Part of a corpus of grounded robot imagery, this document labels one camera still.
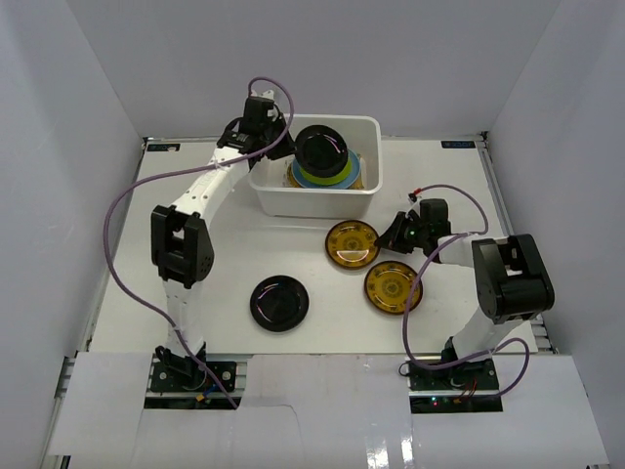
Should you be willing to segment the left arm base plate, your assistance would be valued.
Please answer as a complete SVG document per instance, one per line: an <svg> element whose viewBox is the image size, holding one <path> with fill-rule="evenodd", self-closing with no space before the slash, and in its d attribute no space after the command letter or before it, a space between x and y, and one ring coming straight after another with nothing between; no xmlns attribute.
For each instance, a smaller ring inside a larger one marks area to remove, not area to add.
<svg viewBox="0 0 625 469"><path fill-rule="evenodd" d="M192 358L173 354L159 346L155 349L148 389L152 393L182 393L207 391L232 392L235 389L236 362L205 361L212 374Z"/></svg>

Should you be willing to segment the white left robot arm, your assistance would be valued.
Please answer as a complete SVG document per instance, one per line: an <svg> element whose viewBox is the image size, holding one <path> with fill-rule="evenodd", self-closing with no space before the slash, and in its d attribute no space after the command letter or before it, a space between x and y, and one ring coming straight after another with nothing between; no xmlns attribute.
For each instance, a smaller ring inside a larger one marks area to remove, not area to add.
<svg viewBox="0 0 625 469"><path fill-rule="evenodd" d="M273 92L251 95L243 115L227 126L210 163L169 206L156 206L150 216L151 261L163 281L168 326L164 348L182 357L173 367L173 378L184 389L200 387L206 365L189 355L205 346L200 323L202 281L212 270L215 252L208 232L219 207L234 186L247 177L263 157L279 159L295 150L284 131L287 121L273 99Z"/></svg>

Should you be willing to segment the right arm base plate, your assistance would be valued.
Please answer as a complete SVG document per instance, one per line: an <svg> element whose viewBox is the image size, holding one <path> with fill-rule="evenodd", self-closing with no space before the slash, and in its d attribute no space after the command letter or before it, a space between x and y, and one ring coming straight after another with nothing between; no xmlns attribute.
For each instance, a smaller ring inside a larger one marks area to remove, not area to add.
<svg viewBox="0 0 625 469"><path fill-rule="evenodd" d="M427 371L406 362L398 368L407 379L410 410L418 414L498 413L503 411L492 359Z"/></svg>

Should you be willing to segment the rectangular woven bamboo plate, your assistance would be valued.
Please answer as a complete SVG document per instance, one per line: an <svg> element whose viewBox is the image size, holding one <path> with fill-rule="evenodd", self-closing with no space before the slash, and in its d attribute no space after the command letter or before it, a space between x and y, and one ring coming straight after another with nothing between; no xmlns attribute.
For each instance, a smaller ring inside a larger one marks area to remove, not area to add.
<svg viewBox="0 0 625 469"><path fill-rule="evenodd" d="M359 174L357 180L354 182L354 188L358 191L366 189L367 183L367 165L364 156L361 153L357 154L359 163Z"/></svg>

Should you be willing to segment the light blue plate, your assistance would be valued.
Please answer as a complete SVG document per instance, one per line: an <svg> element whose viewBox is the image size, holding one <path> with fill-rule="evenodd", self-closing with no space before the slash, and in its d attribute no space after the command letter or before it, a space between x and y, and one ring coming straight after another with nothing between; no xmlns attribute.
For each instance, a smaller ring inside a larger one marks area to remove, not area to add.
<svg viewBox="0 0 625 469"><path fill-rule="evenodd" d="M322 185L313 181L309 181L304 177L303 170L300 168L299 163L293 159L291 163L291 176L292 180L304 189L321 189L321 190L348 190L354 184L360 181L361 165L358 155L349 150L349 159L346 168L349 172L346 174L346 178L342 181L338 181L331 185Z"/></svg>

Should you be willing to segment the black plate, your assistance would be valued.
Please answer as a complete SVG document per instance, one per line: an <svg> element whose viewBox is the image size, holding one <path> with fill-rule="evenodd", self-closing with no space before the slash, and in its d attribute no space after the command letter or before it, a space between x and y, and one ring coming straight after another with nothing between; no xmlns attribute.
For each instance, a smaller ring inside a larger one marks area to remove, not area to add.
<svg viewBox="0 0 625 469"><path fill-rule="evenodd" d="M314 180L337 179L349 164L345 139L333 128L315 124L301 130L295 141L296 161Z"/></svg>
<svg viewBox="0 0 625 469"><path fill-rule="evenodd" d="M265 278L254 288L249 302L256 324L273 333L297 327L307 316L309 306L307 289L290 276Z"/></svg>

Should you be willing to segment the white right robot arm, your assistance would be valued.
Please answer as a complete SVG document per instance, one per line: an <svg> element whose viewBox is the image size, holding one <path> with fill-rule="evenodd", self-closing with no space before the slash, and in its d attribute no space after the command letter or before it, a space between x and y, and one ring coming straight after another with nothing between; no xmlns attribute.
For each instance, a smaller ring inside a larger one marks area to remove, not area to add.
<svg viewBox="0 0 625 469"><path fill-rule="evenodd" d="M532 235L489 238L485 232L453 234L445 200L416 195L412 199L411 209L397 212L376 245L401 254L419 249L426 256L400 304L405 354L415 367L440 371L448 387L461 390L477 376L473 362L514 343L515 339L506 337L515 328L553 308L555 289ZM416 290L433 263L471 268L478 308L465 326L448 339L441 361L427 364L416 359L410 350L408 320Z"/></svg>

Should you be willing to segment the round woven bamboo plate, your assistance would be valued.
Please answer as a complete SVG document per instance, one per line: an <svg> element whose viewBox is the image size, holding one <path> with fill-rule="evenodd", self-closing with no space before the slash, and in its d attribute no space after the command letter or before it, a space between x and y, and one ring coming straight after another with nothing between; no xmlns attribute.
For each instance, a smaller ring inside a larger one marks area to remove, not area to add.
<svg viewBox="0 0 625 469"><path fill-rule="evenodd" d="M300 187L299 183L294 178L293 171L292 171L292 164L289 164L287 166L287 169L286 169L286 172L285 172L285 185L287 187L290 187L290 188L298 188L298 187Z"/></svg>

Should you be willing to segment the yellow patterned plate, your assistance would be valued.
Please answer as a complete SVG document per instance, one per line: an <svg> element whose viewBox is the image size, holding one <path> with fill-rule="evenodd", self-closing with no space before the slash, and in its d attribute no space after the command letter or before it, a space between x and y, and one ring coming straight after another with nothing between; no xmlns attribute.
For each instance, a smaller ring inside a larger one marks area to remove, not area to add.
<svg viewBox="0 0 625 469"><path fill-rule="evenodd" d="M360 220L346 220L327 233L324 250L328 258L345 270L358 270L371 265L380 254L377 231Z"/></svg>
<svg viewBox="0 0 625 469"><path fill-rule="evenodd" d="M423 298L423 283L419 282L410 293L417 272L410 266L396 261L384 261L374 265L364 278L364 293L371 305L388 315L402 315L407 302L409 310L415 310Z"/></svg>

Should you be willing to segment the green plate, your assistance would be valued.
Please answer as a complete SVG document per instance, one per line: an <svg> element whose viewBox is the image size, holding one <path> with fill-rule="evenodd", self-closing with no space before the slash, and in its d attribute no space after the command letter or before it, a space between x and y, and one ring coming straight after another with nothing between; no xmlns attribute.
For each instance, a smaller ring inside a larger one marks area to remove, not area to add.
<svg viewBox="0 0 625 469"><path fill-rule="evenodd" d="M303 170L304 177L322 185L335 184L346 178L349 152L330 149L306 149L295 160Z"/></svg>

